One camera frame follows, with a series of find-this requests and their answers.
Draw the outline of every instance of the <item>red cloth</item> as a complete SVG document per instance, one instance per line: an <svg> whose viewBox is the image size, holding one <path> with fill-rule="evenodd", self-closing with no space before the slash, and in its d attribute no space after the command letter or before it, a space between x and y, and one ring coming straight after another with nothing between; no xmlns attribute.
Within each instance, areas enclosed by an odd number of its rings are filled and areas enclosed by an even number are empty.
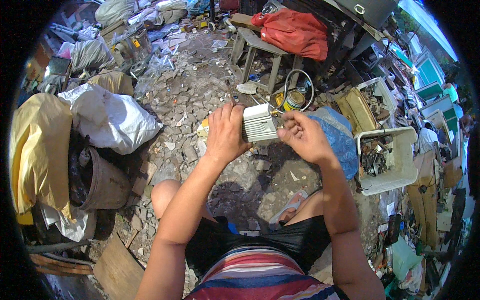
<svg viewBox="0 0 480 300"><path fill-rule="evenodd" d="M327 57L327 27L311 13L283 8L276 13L252 17L252 24L262 27L265 42L286 52L323 61Z"/></svg>

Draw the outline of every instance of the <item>flip-flop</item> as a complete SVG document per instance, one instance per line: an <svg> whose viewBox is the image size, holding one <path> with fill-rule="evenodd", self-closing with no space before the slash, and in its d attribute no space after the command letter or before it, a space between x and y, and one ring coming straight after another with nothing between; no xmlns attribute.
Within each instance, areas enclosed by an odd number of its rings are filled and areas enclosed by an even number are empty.
<svg viewBox="0 0 480 300"><path fill-rule="evenodd" d="M295 196L297 196L299 193L301 193L301 197L299 199L297 199L296 201L294 201L294 198ZM280 210L275 216L273 216L270 221L268 221L268 226L270 227L271 230L277 230L280 228L280 224L279 224L279 219L280 217L283 215L284 212L286 212L288 209L291 209L293 208L294 211L296 211L300 205L302 204L303 201L305 201L305 199L307 199L308 197L308 194L306 191L304 190L300 190L298 192L296 192L291 198L290 200L287 202L287 204L282 208L282 210Z"/></svg>

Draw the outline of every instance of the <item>gear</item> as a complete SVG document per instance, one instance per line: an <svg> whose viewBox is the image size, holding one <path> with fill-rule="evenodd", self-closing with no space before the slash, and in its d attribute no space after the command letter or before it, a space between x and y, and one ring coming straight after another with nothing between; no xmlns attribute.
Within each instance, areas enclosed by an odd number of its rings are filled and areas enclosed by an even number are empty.
<svg viewBox="0 0 480 300"><path fill-rule="evenodd" d="M384 108L380 109L380 113L376 116L377 122L386 120L390 117L390 112Z"/></svg>

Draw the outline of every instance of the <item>yellow plastic bag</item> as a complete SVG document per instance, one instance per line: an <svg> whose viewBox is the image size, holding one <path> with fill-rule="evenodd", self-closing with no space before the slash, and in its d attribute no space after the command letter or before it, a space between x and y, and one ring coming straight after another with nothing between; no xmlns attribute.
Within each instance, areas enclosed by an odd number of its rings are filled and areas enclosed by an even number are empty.
<svg viewBox="0 0 480 300"><path fill-rule="evenodd" d="M88 83L98 84L112 94L133 96L132 79L123 72L103 69L90 78Z"/></svg>
<svg viewBox="0 0 480 300"><path fill-rule="evenodd" d="M26 213L36 201L71 219L68 147L69 106L47 93L31 96L13 115L9 147L13 207Z"/></svg>

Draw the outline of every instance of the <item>striped shirt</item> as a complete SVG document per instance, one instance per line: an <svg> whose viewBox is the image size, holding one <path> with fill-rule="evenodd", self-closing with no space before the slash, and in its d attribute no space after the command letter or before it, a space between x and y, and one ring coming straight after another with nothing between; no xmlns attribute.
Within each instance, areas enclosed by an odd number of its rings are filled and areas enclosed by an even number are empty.
<svg viewBox="0 0 480 300"><path fill-rule="evenodd" d="M307 276L288 255L275 248L233 249L205 274L185 299L347 299L337 287Z"/></svg>

